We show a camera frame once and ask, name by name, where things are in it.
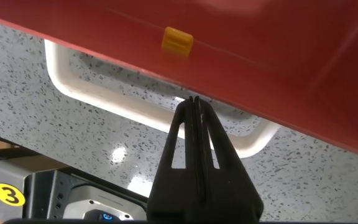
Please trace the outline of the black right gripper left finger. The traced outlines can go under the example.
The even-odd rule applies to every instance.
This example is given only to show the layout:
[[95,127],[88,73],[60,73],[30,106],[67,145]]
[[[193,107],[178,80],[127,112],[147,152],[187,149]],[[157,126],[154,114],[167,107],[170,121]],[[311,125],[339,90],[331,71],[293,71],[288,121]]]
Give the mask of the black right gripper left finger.
[[[176,108],[147,201],[149,222],[184,222],[187,210],[198,201],[194,105],[189,97]],[[185,126],[185,167],[178,169],[172,164],[181,124]]]

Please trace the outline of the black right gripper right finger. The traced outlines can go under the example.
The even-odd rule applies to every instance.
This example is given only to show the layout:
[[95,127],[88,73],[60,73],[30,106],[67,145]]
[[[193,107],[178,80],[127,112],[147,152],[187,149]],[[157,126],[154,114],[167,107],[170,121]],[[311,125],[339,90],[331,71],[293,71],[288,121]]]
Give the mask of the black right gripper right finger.
[[264,205],[212,106],[196,98],[200,217],[258,222]]

